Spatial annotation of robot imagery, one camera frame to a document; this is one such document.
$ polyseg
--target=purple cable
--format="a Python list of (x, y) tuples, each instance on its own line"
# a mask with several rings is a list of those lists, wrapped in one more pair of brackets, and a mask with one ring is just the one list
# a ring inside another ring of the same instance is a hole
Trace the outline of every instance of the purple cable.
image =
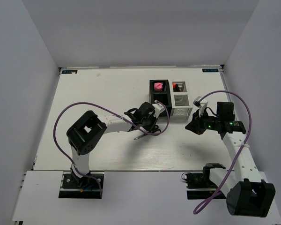
[[(156, 134), (156, 133), (149, 133), (149, 132), (147, 132), (147, 131), (141, 130), (137, 125), (135, 125), (135, 124), (132, 123), (131, 121), (127, 120), (126, 118), (122, 117), (121, 115), (116, 114), (115, 112), (112, 112), (112, 111), (110, 111), (110, 110), (108, 110), (108, 109), (106, 109), (106, 108), (104, 108), (104, 107), (102, 107), (102, 106), (99, 106), (99, 105), (96, 105), (96, 104), (93, 104), (93, 103), (90, 103), (90, 102), (76, 102), (76, 103), (73, 103), (73, 104), (67, 106), (67, 107), (66, 107), (63, 111), (61, 111), (61, 113), (58, 115), (58, 117), (57, 117), (57, 119), (56, 119), (56, 121), (55, 121), (54, 127), (53, 127), (53, 140), (54, 140), (54, 143), (55, 143), (56, 147), (60, 150), (60, 152), (61, 152), (62, 154), (64, 154), (64, 155), (72, 162), (73, 165), (75, 165), (75, 162), (72, 160), (72, 158), (71, 158), (68, 154), (66, 154), (66, 153), (62, 150), (61, 146), (58, 144), (57, 139), (56, 139), (56, 128), (57, 128), (57, 124), (58, 124), (58, 122), (59, 122), (61, 116), (65, 113), (66, 110), (68, 110), (69, 108), (71, 108), (71, 107), (73, 107), (73, 106), (75, 106), (75, 105), (92, 105), (92, 106), (95, 106), (95, 107), (97, 107), (97, 108), (99, 108), (99, 109), (102, 109), (102, 110), (104, 110), (104, 111), (109, 112), (110, 114), (112, 114), (112, 115), (114, 115), (114, 116), (116, 116), (116, 117), (119, 117), (120, 119), (122, 119), (123, 121), (125, 121), (125, 122), (127, 122), (127, 123), (130, 123), (132, 126), (134, 126), (136, 129), (140, 130), (140, 131), (143, 132), (144, 134), (153, 135), (153, 136), (158, 136), (158, 135), (162, 134), (163, 132), (165, 132), (165, 130), (168, 128), (169, 122), (170, 122), (170, 116), (169, 116), (169, 112), (168, 112), (166, 106), (165, 106), (163, 103), (161, 103), (160, 101), (156, 101), (156, 102), (159, 103), (159, 104), (161, 104), (161, 105), (163, 106), (163, 108), (165, 109), (165, 111), (166, 111), (166, 113), (167, 113), (167, 118), (168, 118), (168, 120), (167, 120), (167, 125), (165, 126), (165, 128), (164, 128), (161, 132), (159, 132), (159, 133), (157, 133), (157, 134)], [(102, 188), (101, 188), (101, 184), (100, 184), (100, 182), (98, 181), (98, 179), (97, 179), (96, 177), (94, 177), (94, 176), (82, 174), (76, 167), (74, 167), (74, 168), (75, 168), (76, 172), (77, 172), (79, 175), (81, 175), (81, 176), (83, 176), (83, 177), (87, 177), (87, 178), (93, 179), (93, 180), (95, 180), (95, 181), (97, 182), (97, 184), (98, 184), (98, 186), (99, 186), (99, 190), (100, 190), (100, 198), (102, 198)]]
[[(220, 93), (220, 92), (224, 92), (224, 93), (228, 93), (228, 94), (231, 94), (231, 95), (234, 95), (236, 97), (239, 98), (239, 100), (241, 100), (245, 106), (245, 108), (247, 109), (248, 111), (248, 114), (249, 114), (249, 129), (248, 129), (248, 133), (247, 133), (247, 136), (245, 137), (244, 139), (244, 143), (246, 143), (249, 139), (249, 136), (250, 136), (250, 133), (251, 133), (251, 127), (252, 127), (252, 117), (251, 117), (251, 112), (249, 110), (249, 107), (248, 105), (245, 103), (245, 101), (236, 93), (233, 93), (231, 91), (227, 91), (227, 90), (216, 90), (216, 91), (213, 91), (213, 92), (210, 92), (209, 94), (205, 95), (204, 97), (202, 97), (198, 102), (200, 103), (203, 99), (205, 99), (206, 97), (208, 97), (209, 95), (212, 95), (212, 94), (215, 94), (215, 93)], [(235, 155), (233, 161), (232, 161), (232, 164), (230, 166), (230, 168), (228, 169), (228, 172), (226, 174), (226, 176), (224, 177), (224, 179), (222, 180), (222, 182), (220, 183), (219, 187), (215, 190), (215, 192), (207, 199), (203, 200), (199, 205), (196, 206), (196, 208), (193, 210), (193, 214), (196, 215), (198, 213), (200, 213), (216, 196), (218, 196), (220, 194), (220, 190), (221, 188), (223, 187), (224, 183), (226, 182), (226, 180), (228, 179), (230, 173), (232, 172), (232, 169), (237, 161), (237, 158), (239, 157), (240, 153), (242, 152), (244, 148), (244, 145), (240, 146), (237, 154)]]

